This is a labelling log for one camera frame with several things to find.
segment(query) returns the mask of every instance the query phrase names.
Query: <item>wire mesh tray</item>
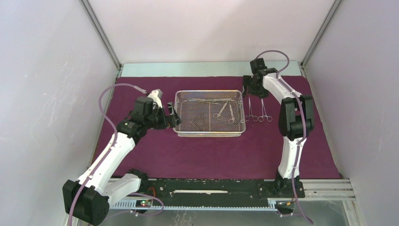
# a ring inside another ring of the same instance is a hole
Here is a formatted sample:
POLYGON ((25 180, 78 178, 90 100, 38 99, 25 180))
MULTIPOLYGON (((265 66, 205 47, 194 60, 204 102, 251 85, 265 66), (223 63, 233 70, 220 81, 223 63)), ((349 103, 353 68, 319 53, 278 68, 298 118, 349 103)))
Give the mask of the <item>wire mesh tray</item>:
POLYGON ((242 93, 238 90, 183 90, 175 97, 180 137, 239 137, 245 131, 242 93))

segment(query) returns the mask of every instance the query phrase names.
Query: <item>metal frame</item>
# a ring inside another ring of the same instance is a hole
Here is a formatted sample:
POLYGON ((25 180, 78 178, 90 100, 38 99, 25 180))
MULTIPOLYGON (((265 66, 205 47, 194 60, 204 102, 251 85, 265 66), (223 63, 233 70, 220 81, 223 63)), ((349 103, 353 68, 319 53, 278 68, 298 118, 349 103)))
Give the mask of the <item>metal frame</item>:
MULTIPOLYGON (((305 198, 299 199, 302 202, 316 201, 342 201, 345 209, 349 226, 364 226, 363 218, 360 213, 355 193, 350 180, 348 179, 302 179, 303 188, 305 189, 305 198)), ((114 210, 145 210, 147 208, 135 208, 136 201, 143 199, 142 197, 126 197, 117 202, 111 209, 114 210)), ((172 206, 166 207, 164 210, 239 210, 239 211, 277 211, 275 204, 280 201, 289 201, 291 199, 269 198, 268 208, 219 208, 219 207, 183 207, 172 206)), ((160 210, 160 206, 153 206, 151 209, 160 210)))
POLYGON ((110 41, 108 40, 107 36, 105 35, 104 29, 102 28, 100 22, 98 21, 98 18, 96 14, 94 13, 94 10, 89 2, 89 0, 79 0, 80 3, 82 4, 83 9, 88 15, 89 20, 94 26, 94 29, 96 30, 98 36, 101 39, 101 42, 104 44, 105 49, 107 50, 108 54, 110 55, 113 63, 115 64, 116 68, 119 70, 121 68, 121 63, 116 56, 115 51, 112 48, 112 45, 110 41))
POLYGON ((334 18, 335 14, 337 13, 339 6, 341 5, 342 2, 343 2, 343 0, 335 0, 333 5, 331 6, 330 10, 328 11, 326 18, 324 19, 319 31, 316 34, 316 37, 314 38, 311 46, 309 47, 308 51, 305 54, 305 57, 302 60, 301 66, 303 68, 305 68, 306 64, 309 62, 309 59, 313 55, 316 47, 319 45, 321 38, 323 37, 324 33, 326 32, 328 26, 330 25, 332 19, 334 18))

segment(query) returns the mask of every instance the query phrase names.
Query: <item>purple felt mat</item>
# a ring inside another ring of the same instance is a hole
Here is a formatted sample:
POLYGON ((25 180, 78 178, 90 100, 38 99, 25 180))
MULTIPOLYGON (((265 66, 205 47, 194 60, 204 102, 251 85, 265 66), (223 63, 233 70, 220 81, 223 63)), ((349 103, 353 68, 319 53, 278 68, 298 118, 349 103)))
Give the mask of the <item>purple felt mat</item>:
MULTIPOLYGON (((299 76, 284 79, 302 94, 311 94, 307 80, 299 76)), ((137 85, 148 92, 161 89, 162 103, 175 101, 179 90, 242 89, 242 77, 140 77, 119 78, 118 83, 137 85)), ((117 124, 132 110, 141 93, 130 87, 117 87, 107 115, 117 124)), ((261 115, 261 101, 251 97, 254 115, 261 115)), ((123 176, 134 168, 152 178, 274 179, 281 161, 283 138, 278 128, 279 103, 272 95, 264 99, 272 122, 247 122, 240 137, 178 137, 172 129, 149 130, 116 169, 123 176)), ((247 98, 244 100, 247 115, 247 98)), ((319 114, 315 109, 315 128, 305 143, 300 162, 301 178, 340 178, 334 164, 319 114)), ((104 121, 95 158, 112 135, 104 121)))

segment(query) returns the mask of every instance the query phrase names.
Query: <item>white enclosure panel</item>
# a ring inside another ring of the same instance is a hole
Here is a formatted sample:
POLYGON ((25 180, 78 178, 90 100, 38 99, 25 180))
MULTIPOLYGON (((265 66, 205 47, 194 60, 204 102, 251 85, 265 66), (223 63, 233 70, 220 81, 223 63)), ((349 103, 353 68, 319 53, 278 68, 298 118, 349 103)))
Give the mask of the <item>white enclosure panel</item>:
POLYGON ((77 0, 3 0, 0 21, 0 225, 59 226, 116 69, 77 0))
POLYGON ((334 0, 91 0, 122 63, 301 61, 334 0), (285 60, 276 53, 266 60, 285 60))
POLYGON ((344 1, 306 66, 332 151, 369 226, 399 221, 398 7, 344 1))

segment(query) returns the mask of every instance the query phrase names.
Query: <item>white robotic arm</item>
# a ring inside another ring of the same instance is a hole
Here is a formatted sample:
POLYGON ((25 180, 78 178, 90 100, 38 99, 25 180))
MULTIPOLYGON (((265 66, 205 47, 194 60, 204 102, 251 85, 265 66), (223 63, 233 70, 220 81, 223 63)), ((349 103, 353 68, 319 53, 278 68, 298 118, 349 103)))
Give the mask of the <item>white robotic arm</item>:
MULTIPOLYGON (((295 98, 292 93, 295 93, 297 97, 300 97, 302 94, 298 91, 295 91, 290 85, 288 85, 283 78, 276 78, 276 73, 269 73, 263 77, 263 87, 267 89, 271 94, 276 98, 276 100, 281 104, 282 100, 285 98, 295 98)), ((283 154, 281 157, 281 163, 279 165, 279 173, 283 178, 290 179, 292 177, 292 169, 295 163, 296 157, 296 149, 298 142, 302 139, 302 137, 295 138, 294 140, 290 140, 288 137, 283 137, 283 154)), ((301 159, 302 148, 306 139, 303 140, 300 144, 299 151, 299 159, 297 165, 299 165, 299 161, 301 159)), ((299 167, 296 167, 294 177, 299 176, 299 167)))
POLYGON ((161 96, 162 92, 157 89, 147 97, 139 97, 133 111, 117 125, 115 144, 112 146, 115 139, 113 134, 107 147, 90 168, 77 181, 68 180, 64 184, 64 205, 67 213, 78 190, 81 189, 73 216, 92 225, 99 225, 105 219, 110 206, 143 186, 141 179, 148 176, 138 171, 127 173, 111 184, 108 181, 125 156, 146 135, 148 129, 173 128, 180 123, 172 103, 168 103, 170 115, 165 115, 161 96))
POLYGON ((303 139, 303 124, 300 115, 296 115, 299 105, 303 107, 306 120, 306 137, 314 128, 313 119, 313 99, 311 96, 304 96, 295 91, 281 77, 277 77, 277 70, 267 68, 262 58, 251 61, 252 76, 244 76, 244 93, 265 98, 269 92, 281 104, 279 113, 279 130, 283 136, 283 152, 281 163, 278 168, 276 180, 284 180, 283 184, 289 184, 292 178, 292 170, 295 164, 297 151, 299 157, 295 169, 294 177, 299 181, 299 161, 302 154, 302 148, 306 141, 303 139), (301 103, 298 103, 295 96, 299 97, 301 103))

